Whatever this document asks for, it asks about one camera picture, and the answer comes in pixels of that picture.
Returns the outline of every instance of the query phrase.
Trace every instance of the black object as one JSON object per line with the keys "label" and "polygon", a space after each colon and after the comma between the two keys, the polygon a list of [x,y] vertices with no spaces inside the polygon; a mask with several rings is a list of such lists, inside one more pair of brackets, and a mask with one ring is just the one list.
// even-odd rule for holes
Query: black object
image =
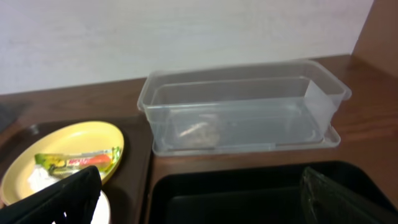
{"label": "black object", "polygon": [[320,162],[170,175],[154,188],[149,223],[307,223],[300,200],[307,166],[397,214],[363,171],[344,162]]}
{"label": "black object", "polygon": [[101,187],[98,169],[87,167],[3,208],[0,210],[0,223],[90,224]]}
{"label": "black object", "polygon": [[15,115],[13,115],[5,106],[0,105],[0,133],[15,120]]}
{"label": "black object", "polygon": [[301,180],[308,224],[396,224],[398,217],[308,167]]}

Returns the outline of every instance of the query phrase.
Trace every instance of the food wrapper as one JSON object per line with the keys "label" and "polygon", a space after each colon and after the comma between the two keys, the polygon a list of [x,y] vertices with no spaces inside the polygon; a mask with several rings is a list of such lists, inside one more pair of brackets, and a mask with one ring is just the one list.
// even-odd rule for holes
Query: food wrapper
{"label": "food wrapper", "polygon": [[35,163],[41,166],[49,176],[63,179],[88,166],[96,166],[99,173],[105,175],[111,170],[121,155],[121,148],[87,152],[81,154],[36,154]]}

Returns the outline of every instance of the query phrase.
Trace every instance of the black tray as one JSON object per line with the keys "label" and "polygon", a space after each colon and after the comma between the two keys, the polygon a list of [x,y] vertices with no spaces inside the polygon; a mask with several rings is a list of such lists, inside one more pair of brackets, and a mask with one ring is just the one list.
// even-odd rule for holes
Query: black tray
{"label": "black tray", "polygon": [[[60,128],[77,122],[56,121],[35,124],[17,133],[0,147],[0,177],[11,163],[30,145]],[[141,208],[146,202],[144,196],[152,147],[152,133],[144,116],[128,118],[104,118],[117,126],[124,136],[124,152],[119,167],[103,186],[111,205],[112,223],[139,223]]]}
{"label": "black tray", "polygon": [[165,177],[154,188],[149,223],[306,223],[299,191],[306,166],[397,214],[359,168],[320,162]]}

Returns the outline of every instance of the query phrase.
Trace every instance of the wooden table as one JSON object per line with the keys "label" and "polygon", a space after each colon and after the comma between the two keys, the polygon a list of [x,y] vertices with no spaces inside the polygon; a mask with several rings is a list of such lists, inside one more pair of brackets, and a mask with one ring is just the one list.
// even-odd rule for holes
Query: wooden table
{"label": "wooden table", "polygon": [[[150,188],[169,174],[339,160],[360,167],[398,207],[398,78],[348,55],[317,60],[353,91],[333,118],[332,125],[342,138],[337,148],[154,157]],[[140,113],[136,104],[144,82],[138,79],[0,96],[0,102],[19,115],[17,122],[0,134],[0,145],[35,123]]]}

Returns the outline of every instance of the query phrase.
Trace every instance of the dark brown tray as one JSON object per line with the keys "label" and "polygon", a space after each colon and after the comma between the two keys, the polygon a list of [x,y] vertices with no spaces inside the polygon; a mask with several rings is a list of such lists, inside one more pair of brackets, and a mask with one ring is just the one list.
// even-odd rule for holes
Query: dark brown tray
{"label": "dark brown tray", "polygon": [[[96,119],[116,125],[124,135],[122,161],[103,186],[111,204],[112,223],[139,223],[148,174],[152,133],[145,117]],[[59,121],[36,124],[17,133],[0,147],[0,177],[31,144],[69,124],[88,121]]]}

